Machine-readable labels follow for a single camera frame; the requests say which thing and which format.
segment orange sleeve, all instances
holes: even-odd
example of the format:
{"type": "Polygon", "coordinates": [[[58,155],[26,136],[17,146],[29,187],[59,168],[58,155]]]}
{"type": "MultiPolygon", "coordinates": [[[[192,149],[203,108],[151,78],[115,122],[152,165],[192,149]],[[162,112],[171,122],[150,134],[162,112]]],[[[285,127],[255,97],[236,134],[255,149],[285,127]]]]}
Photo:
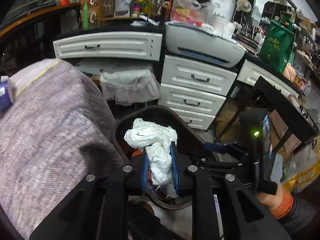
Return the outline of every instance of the orange sleeve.
{"type": "Polygon", "coordinates": [[[293,206],[292,195],[290,194],[289,191],[287,191],[286,189],[283,189],[282,202],[276,209],[271,211],[271,214],[274,216],[275,219],[278,220],[284,217],[286,214],[288,214],[292,206],[293,206]]]}

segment screw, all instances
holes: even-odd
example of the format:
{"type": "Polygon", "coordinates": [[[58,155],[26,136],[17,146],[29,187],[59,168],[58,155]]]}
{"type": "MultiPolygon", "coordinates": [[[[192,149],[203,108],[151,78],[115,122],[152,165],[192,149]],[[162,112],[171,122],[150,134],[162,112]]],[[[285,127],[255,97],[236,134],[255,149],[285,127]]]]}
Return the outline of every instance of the screw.
{"type": "Polygon", "coordinates": [[[227,174],[226,175],[226,180],[228,180],[228,181],[234,181],[235,180],[235,176],[234,175],[232,175],[232,174],[227,174]]]}
{"type": "Polygon", "coordinates": [[[90,182],[90,181],[94,181],[95,178],[96,176],[94,176],[93,174],[89,174],[88,176],[85,177],[85,180],[90,182]]]}
{"type": "Polygon", "coordinates": [[[197,166],[194,166],[194,165],[190,165],[190,166],[188,167],[188,170],[191,171],[191,172],[195,172],[195,171],[198,170],[198,167],[197,167],[197,166]]]}
{"type": "Polygon", "coordinates": [[[129,165],[127,165],[127,166],[124,166],[124,167],[122,168],[122,170],[123,170],[124,172],[130,172],[130,171],[132,171],[132,167],[129,166],[129,165]]]}

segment hanging wire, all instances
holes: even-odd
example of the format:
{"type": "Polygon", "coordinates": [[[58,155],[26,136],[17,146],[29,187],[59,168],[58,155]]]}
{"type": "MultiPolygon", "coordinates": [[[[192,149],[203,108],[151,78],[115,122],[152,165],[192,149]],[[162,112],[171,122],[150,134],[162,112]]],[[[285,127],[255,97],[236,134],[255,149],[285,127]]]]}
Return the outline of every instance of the hanging wire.
{"type": "Polygon", "coordinates": [[[313,55],[317,56],[317,58],[320,58],[320,45],[316,44],[313,46],[313,55]]]}

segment human hand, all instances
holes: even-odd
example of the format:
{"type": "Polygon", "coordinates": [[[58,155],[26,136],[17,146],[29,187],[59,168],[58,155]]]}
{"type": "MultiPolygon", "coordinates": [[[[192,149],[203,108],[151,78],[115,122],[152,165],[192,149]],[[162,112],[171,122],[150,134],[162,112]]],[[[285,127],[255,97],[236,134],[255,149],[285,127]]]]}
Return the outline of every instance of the human hand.
{"type": "Polygon", "coordinates": [[[265,206],[269,208],[270,211],[275,210],[282,202],[283,199],[283,187],[279,183],[276,195],[270,195],[267,193],[260,192],[256,195],[256,198],[265,206]]]}

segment black trash bin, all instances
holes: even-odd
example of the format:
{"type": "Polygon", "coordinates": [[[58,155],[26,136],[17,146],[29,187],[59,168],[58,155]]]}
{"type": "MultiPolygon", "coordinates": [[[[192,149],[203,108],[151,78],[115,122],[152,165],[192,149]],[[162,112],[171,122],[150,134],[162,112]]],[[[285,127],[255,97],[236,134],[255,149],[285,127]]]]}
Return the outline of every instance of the black trash bin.
{"type": "MultiPolygon", "coordinates": [[[[175,112],[164,106],[149,106],[132,114],[127,115],[117,122],[113,131],[113,144],[128,164],[135,149],[131,148],[124,140],[127,130],[132,129],[133,121],[142,118],[147,122],[154,122],[162,126],[170,126],[176,130],[178,135],[177,151],[179,154],[187,154],[190,151],[203,149],[205,141],[198,136],[175,112]]],[[[153,192],[147,188],[150,200],[160,208],[167,210],[180,210],[191,205],[191,201],[180,205],[168,205],[160,200],[153,192]]]]}

